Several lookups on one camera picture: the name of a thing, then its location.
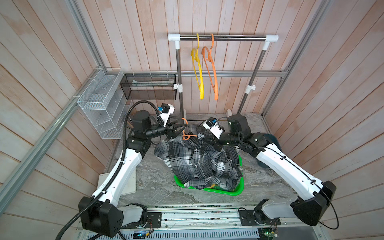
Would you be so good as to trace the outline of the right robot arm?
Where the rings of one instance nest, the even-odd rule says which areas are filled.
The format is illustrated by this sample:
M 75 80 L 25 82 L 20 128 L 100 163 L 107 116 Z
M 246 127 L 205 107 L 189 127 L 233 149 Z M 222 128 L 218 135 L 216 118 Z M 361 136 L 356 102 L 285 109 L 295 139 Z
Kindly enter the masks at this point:
M 203 127 L 213 134 L 214 147 L 237 146 L 257 161 L 271 168 L 296 192 L 297 197 L 287 201 L 263 199 L 253 210 L 240 210 L 243 226 L 269 226 L 280 223 L 281 218 L 297 218 L 304 224 L 316 226 L 328 207 L 337 187 L 330 181 L 312 176 L 287 157 L 273 135 L 253 133 L 247 118 L 240 114 L 227 118 L 229 132 L 219 120 L 209 118 Z

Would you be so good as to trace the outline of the grey plaid shirt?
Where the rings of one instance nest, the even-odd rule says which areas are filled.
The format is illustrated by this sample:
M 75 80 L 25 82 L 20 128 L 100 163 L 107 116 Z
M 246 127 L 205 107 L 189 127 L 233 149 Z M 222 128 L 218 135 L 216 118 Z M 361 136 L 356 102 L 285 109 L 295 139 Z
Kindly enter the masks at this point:
M 193 178 L 184 183 L 184 185 L 186 187 L 194 187 L 197 190 L 213 188 L 216 185 L 225 191 L 233 191 L 239 184 L 241 177 L 243 177 L 241 170 L 229 172 L 229 174 L 224 174 L 221 177 L 215 173 L 213 176 L 204 179 Z
M 220 152 L 214 149 L 211 136 L 202 126 L 190 125 L 188 140 L 178 136 L 161 141 L 154 155 L 161 159 L 184 184 L 193 178 L 204 179 L 215 173 L 221 177 L 229 172 L 243 170 L 239 154 L 232 146 L 224 146 Z

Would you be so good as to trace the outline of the yellow plastic hanger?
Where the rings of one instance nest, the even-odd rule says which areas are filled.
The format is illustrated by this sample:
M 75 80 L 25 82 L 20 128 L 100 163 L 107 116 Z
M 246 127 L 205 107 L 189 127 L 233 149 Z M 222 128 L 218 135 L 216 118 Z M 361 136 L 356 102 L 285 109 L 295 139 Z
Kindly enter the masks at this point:
M 199 58 L 199 47 L 200 47 L 200 38 L 199 34 L 197 34 L 197 47 L 191 50 L 192 64 L 194 67 L 194 74 L 197 81 L 200 100 L 204 99 L 205 90 L 204 90 L 204 81 L 203 81 L 203 73 L 202 73 L 202 65 Z

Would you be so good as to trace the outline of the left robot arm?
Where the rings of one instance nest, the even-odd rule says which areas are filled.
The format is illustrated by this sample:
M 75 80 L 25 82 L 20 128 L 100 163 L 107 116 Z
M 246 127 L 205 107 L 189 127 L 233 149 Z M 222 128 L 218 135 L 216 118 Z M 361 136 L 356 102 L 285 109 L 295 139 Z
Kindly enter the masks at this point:
M 133 129 L 128 132 L 129 116 L 133 108 L 139 104 L 149 104 L 154 109 L 156 124 L 152 125 L 148 111 L 138 111 L 133 116 Z M 132 173 L 150 148 L 152 139 L 160 136 L 166 136 L 168 139 L 175 138 L 179 134 L 177 128 L 183 128 L 184 125 L 168 121 L 175 111 L 173 105 L 162 104 L 156 107 L 152 102 L 142 100 L 133 104 L 132 107 L 123 121 L 123 150 L 117 163 L 92 196 L 83 197 L 80 200 L 79 212 L 59 231 L 56 236 L 58 240 L 77 219 L 81 220 L 85 230 L 96 233 L 94 240 L 101 236 L 113 238 L 120 235 L 120 229 L 126 225 L 143 225 L 147 222 L 147 207 L 129 204 L 119 208 L 120 196 Z

